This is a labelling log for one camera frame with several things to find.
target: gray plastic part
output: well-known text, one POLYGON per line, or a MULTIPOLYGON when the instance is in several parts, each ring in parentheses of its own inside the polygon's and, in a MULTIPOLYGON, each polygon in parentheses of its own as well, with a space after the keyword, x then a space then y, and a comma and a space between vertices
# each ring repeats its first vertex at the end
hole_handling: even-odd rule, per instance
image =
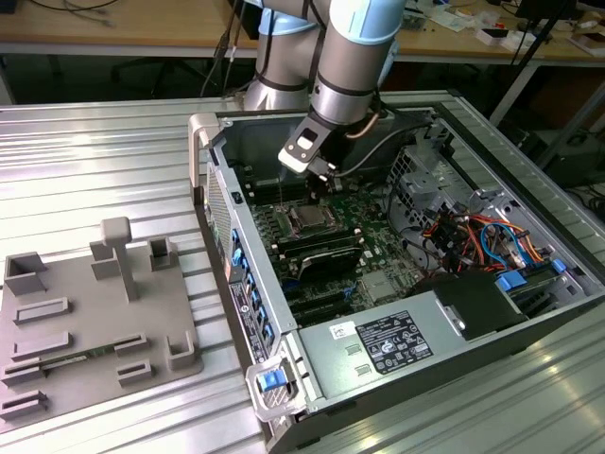
POLYGON ((153 377, 153 368, 149 363, 149 359, 120 366, 115 369, 115 372, 117 373, 117 381, 122 387, 153 377))
POLYGON ((46 410, 46 394, 41 391, 31 391, 13 396, 0 404, 0 418, 10 421, 20 416, 46 410))
POLYGON ((91 263, 91 268, 97 281, 120 275, 120 266, 115 258, 93 262, 91 263))
POLYGON ((189 367, 171 371, 165 359, 166 336, 185 344, 184 332, 190 331, 193 341, 198 343, 181 267, 151 272, 147 244, 129 248, 127 254, 140 291, 136 304, 125 303, 121 276, 95 279, 91 271, 95 260, 91 254, 45 263, 47 270, 39 273, 39 277, 46 292, 17 298, 8 288, 1 290, 0 402, 33 390, 42 391, 51 402, 46 411, 6 423, 0 420, 0 433, 164 385, 201 370, 201 361, 196 359, 189 367), (72 308, 69 314, 34 323, 14 323, 18 308, 63 297, 72 308), (12 362, 14 343, 41 340, 62 332, 72 335, 69 348, 12 362), (145 333, 147 348, 143 349, 144 345, 138 351, 127 348, 128 354, 120 358, 114 351, 116 341, 138 333, 145 333), (153 377, 120 386, 115 369, 121 363, 147 358, 153 365, 153 377))
POLYGON ((140 352, 149 348, 149 341, 145 333, 136 333, 125 338, 116 340, 113 343, 113 351, 119 358, 131 353, 140 352))
POLYGON ((13 362, 0 370, 0 381, 8 387, 19 385, 36 378, 43 378, 44 371, 38 364, 40 358, 30 358, 25 361, 13 362))
POLYGON ((185 331, 187 346, 182 350, 179 345, 170 344, 170 338, 166 336, 166 365, 171 371, 188 367, 196 360, 196 345, 193 342, 191 333, 185 331))
POLYGON ((93 241, 90 243, 90 247, 93 257, 97 262, 113 258, 113 249, 105 246, 103 241, 93 241))
POLYGON ((15 316, 12 320, 15 324, 35 322, 50 317, 58 317, 68 313, 69 310, 69 301, 67 301, 67 298, 63 297, 55 300, 42 301, 41 303, 34 303, 33 305, 17 307, 15 316))
POLYGON ((166 236, 151 238, 147 242, 149 265, 152 271, 167 270, 179 263, 179 257, 166 236))
POLYGON ((4 271, 4 283, 15 296, 44 291, 39 272, 45 271, 37 253, 20 253, 7 257, 4 271))
POLYGON ((69 348, 72 336, 67 331, 41 339, 23 340, 13 343, 11 359, 27 359, 45 353, 52 353, 69 348))
POLYGON ((126 254, 126 245, 132 241, 129 219, 122 217, 101 220, 101 237, 105 246, 113 248, 129 301, 138 300, 139 293, 132 276, 129 257, 126 254))

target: label sticker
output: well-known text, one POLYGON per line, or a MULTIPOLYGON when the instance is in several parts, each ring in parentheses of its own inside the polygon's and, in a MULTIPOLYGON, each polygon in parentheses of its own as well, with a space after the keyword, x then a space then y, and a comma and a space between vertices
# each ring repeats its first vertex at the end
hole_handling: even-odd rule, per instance
POLYGON ((333 324, 330 326, 330 332, 332 333, 332 337, 334 339, 342 339, 347 336, 352 336, 355 334, 355 323, 353 321, 348 321, 340 324, 333 324))
POLYGON ((356 330, 374 368, 382 375, 433 356, 406 310, 361 324, 356 330))

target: black cable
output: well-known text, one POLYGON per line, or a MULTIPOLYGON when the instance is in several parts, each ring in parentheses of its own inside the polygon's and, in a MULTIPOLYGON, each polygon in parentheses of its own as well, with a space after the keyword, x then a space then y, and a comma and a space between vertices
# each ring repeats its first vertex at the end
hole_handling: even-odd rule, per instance
MULTIPOLYGON (((76 5, 75 3, 71 3, 68 0, 63 0, 63 5, 67 8, 67 10, 69 11, 70 14, 73 14, 74 16, 78 17, 79 19, 87 19, 89 21, 98 22, 103 26, 114 26, 113 22, 108 19, 101 19, 99 17, 92 17, 92 16, 88 16, 88 15, 84 14, 84 12, 87 12, 87 11, 78 10, 79 8, 81 8, 81 6, 76 5)), ((95 12, 101 16, 105 14, 104 9, 89 9, 88 12, 90 12, 90 13, 95 12)))
POLYGON ((250 87, 252 85, 253 82, 255 82, 256 80, 258 80, 261 77, 264 77, 265 74, 267 73, 268 59, 271 54, 271 46, 273 44, 273 28, 275 28, 275 24, 273 21, 274 19, 275 19, 275 11, 272 9, 271 17, 269 18, 269 25, 268 25, 267 46, 265 48, 265 59, 263 60, 263 68, 261 69, 261 72, 258 73, 257 75, 254 75, 254 77, 252 79, 250 79, 248 82, 246 82, 241 87, 237 87, 235 90, 231 90, 228 94, 224 95, 223 98, 233 96, 237 92, 242 92, 242 91, 246 90, 248 87, 250 87))
POLYGON ((506 8, 504 8, 504 6, 505 6, 505 5, 504 5, 504 3, 501 3, 501 4, 500 4, 500 8, 502 8, 502 9, 503 9, 504 11, 506 11, 508 14, 512 14, 513 16, 516 14, 516 11, 511 11, 510 9, 506 9, 506 8))
POLYGON ((227 50, 229 49, 229 40, 231 39, 231 29, 233 28, 233 21, 235 20, 235 12, 237 11, 237 7, 239 6, 241 0, 235 0, 233 3, 233 9, 231 11, 231 16, 229 16, 229 22, 227 23, 227 27, 225 31, 220 36, 218 40, 218 44, 215 48, 214 62, 206 79, 204 80, 203 85, 201 86, 201 90, 199 91, 199 97, 204 97, 204 92, 206 91, 206 87, 212 78, 213 73, 218 68, 218 66, 223 62, 225 58, 225 54, 227 54, 227 50))
POLYGON ((317 18, 318 24, 320 24, 320 27, 323 28, 324 30, 327 30, 328 27, 325 26, 325 23, 321 20, 321 16, 320 16, 320 12, 318 11, 318 7, 315 5, 315 2, 313 0, 309 0, 309 6, 311 7, 313 14, 315 14, 315 17, 317 18))
POLYGON ((225 81, 223 82, 223 91, 220 93, 221 96, 225 96, 225 91, 227 90, 227 84, 229 83, 229 75, 231 74, 231 68, 233 66, 233 61, 235 60, 235 52, 237 51, 237 43, 239 43, 239 35, 242 32, 242 26, 244 25, 244 14, 246 13, 246 6, 248 2, 244 2, 242 5, 242 10, 239 11, 239 26, 235 31, 235 38, 233 38, 233 47, 232 54, 229 57, 229 64, 227 65, 227 72, 225 73, 225 81))
MULTIPOLYGON (((559 20, 559 18, 563 15, 565 10, 567 9, 567 5, 570 1, 573 1, 573 0, 562 0, 561 7, 557 9, 556 13, 553 14, 553 16, 550 19, 548 19, 548 22, 546 23, 546 25, 544 26, 542 31, 536 37, 536 41, 534 41, 531 44, 531 46, 529 47, 529 49, 527 50, 526 54, 521 59, 519 64, 517 64, 515 66, 515 68, 517 68, 517 70, 515 71, 515 74, 511 78, 508 86, 506 86, 505 90, 502 92, 503 94, 505 94, 509 91, 512 84, 519 78, 519 76, 521 75, 523 70, 526 69, 527 64, 531 61, 531 59, 533 58, 533 56, 536 53, 536 51, 538 50, 538 48, 540 48, 542 43, 546 40, 546 38, 548 37, 548 34, 550 33, 550 30, 552 30, 552 28, 555 26, 555 24, 557 24, 557 21, 559 20)), ((488 118, 490 116, 492 116, 493 112, 496 110, 496 108, 498 107, 499 104, 500 104, 500 99, 497 99, 493 103, 493 105, 490 106, 490 109, 486 110, 485 116, 488 118)))
POLYGON ((401 128, 401 129, 399 129, 397 131, 393 131, 387 137, 385 137, 380 142, 378 142, 378 144, 374 148, 372 148, 370 150, 370 152, 368 154, 366 154, 361 159, 361 161, 359 161, 357 164, 355 164, 349 170, 346 170, 346 171, 344 171, 342 173, 335 174, 335 177, 337 177, 337 178, 348 177, 353 172, 357 171, 361 166, 363 166, 366 163, 366 161, 368 161, 374 155, 374 153, 376 151, 378 151, 379 149, 381 149, 387 142, 389 142, 392 138, 397 137, 399 134, 403 134, 405 132, 411 132, 411 131, 419 130, 420 128, 426 128, 427 126, 430 126, 431 124, 432 124, 431 122, 426 122, 426 123, 422 123, 420 125, 410 126, 410 127, 407 127, 407 128, 401 128))
POLYGON ((29 0, 31 3, 33 3, 34 5, 38 5, 39 7, 43 7, 46 9, 52 9, 54 11, 90 11, 91 9, 99 9, 99 8, 103 8, 103 7, 108 7, 109 5, 112 5, 114 3, 119 2, 120 0, 111 0, 109 2, 105 2, 105 3, 101 3, 100 5, 94 5, 92 7, 78 7, 77 9, 69 9, 69 8, 57 8, 57 7, 51 7, 50 5, 45 5, 44 3, 40 3, 37 0, 29 0))
POLYGON ((519 52, 521 51, 521 47, 523 47, 523 43, 526 40, 527 30, 528 29, 529 29, 529 25, 526 26, 525 30, 523 30, 523 37, 521 38, 521 42, 519 43, 519 47, 517 47, 517 51, 514 53, 514 56, 512 57, 512 60, 510 61, 510 66, 513 66, 515 60, 517 60, 517 56, 519 55, 519 52))

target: blue cable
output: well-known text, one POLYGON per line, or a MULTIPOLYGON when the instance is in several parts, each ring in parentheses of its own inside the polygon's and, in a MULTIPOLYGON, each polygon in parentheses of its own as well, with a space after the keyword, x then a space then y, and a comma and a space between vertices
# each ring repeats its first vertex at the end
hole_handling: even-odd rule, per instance
POLYGON ((535 263, 533 261, 533 259, 527 253, 523 252, 523 249, 521 248, 521 244, 519 244, 519 239, 517 239, 517 235, 514 234, 512 229, 508 225, 501 224, 500 222, 492 222, 491 224, 487 224, 485 227, 483 227, 483 230, 481 231, 481 236, 480 236, 481 237, 481 247, 483 248, 483 250, 485 251, 485 253, 488 256, 490 256, 491 258, 497 260, 502 265, 504 265, 506 270, 509 268, 502 257, 500 257, 499 255, 494 255, 487 247, 487 244, 485 242, 485 233, 487 231, 487 228, 491 225, 496 225, 496 226, 500 227, 502 230, 504 230, 507 234, 509 234, 510 237, 512 238, 512 241, 514 242, 515 247, 517 248, 519 255, 524 260, 528 261, 530 264, 535 263))
POLYGON ((498 262, 500 262, 502 265, 504 265, 504 269, 508 270, 509 266, 507 265, 507 262, 505 262, 504 259, 502 257, 500 257, 499 255, 495 255, 494 253, 492 253, 492 251, 490 251, 490 248, 488 248, 488 245, 485 243, 485 232, 487 231, 487 228, 490 225, 491 224, 487 224, 485 227, 483 227, 483 230, 481 231, 481 235, 479 236, 479 239, 481 240, 481 247, 483 248, 483 251, 485 251, 485 253, 488 256, 490 256, 494 260, 497 260, 498 262))
POLYGON ((357 282, 355 281, 351 287, 346 287, 342 292, 344 293, 344 299, 348 300, 351 298, 354 290, 357 288, 357 282))

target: table leg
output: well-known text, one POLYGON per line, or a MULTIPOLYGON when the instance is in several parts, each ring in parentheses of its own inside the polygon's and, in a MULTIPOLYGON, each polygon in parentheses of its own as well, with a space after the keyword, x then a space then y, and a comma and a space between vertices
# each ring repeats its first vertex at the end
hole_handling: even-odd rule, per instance
POLYGON ((605 82, 601 83, 596 91, 588 98, 569 123, 561 130, 557 138, 534 161, 539 168, 545 168, 557 157, 561 147, 567 143, 571 136, 584 124, 586 119, 605 102, 605 82))
POLYGON ((0 64, 0 106, 14 104, 12 93, 10 92, 9 80, 4 74, 2 64, 0 64))
POLYGON ((528 65, 523 69, 523 71, 521 71, 519 77, 510 86, 507 93, 504 95, 504 97, 502 97, 500 104, 498 104, 498 107, 495 108, 492 116, 490 116, 490 121, 494 126, 498 126, 500 124, 502 118, 504 118, 504 115, 507 114, 509 109, 512 107, 512 104, 514 104, 514 101, 517 100, 517 97, 521 95, 521 92, 523 92, 523 89, 526 88, 527 83, 531 80, 537 69, 537 65, 528 65))

